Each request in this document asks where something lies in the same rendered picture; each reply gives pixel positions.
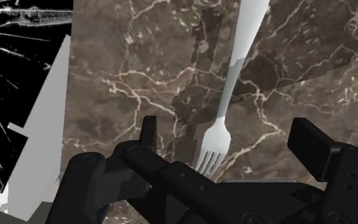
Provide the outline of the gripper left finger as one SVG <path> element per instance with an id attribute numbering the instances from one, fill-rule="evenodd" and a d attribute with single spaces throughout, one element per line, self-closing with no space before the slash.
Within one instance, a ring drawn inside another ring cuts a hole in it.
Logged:
<path id="1" fill-rule="evenodd" d="M 156 117 L 145 116 L 138 140 L 113 154 L 73 156 L 45 224 L 102 224 L 126 200 L 149 224 L 225 224 L 216 184 L 182 162 L 156 153 Z"/>

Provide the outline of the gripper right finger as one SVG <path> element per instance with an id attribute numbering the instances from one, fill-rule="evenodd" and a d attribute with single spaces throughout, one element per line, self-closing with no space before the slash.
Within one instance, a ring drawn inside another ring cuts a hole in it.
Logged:
<path id="1" fill-rule="evenodd" d="M 358 147 L 331 139 L 306 118 L 294 118 L 288 148 L 318 182 L 324 224 L 358 224 Z"/>

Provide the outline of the white fork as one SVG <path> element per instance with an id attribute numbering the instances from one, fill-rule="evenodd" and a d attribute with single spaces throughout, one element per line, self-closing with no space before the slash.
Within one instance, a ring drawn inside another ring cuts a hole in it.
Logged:
<path id="1" fill-rule="evenodd" d="M 268 11 L 270 0 L 240 0 L 233 48 L 214 123 L 205 131 L 194 170 L 210 176 L 228 153 L 231 135 L 225 119 L 236 82 Z"/>

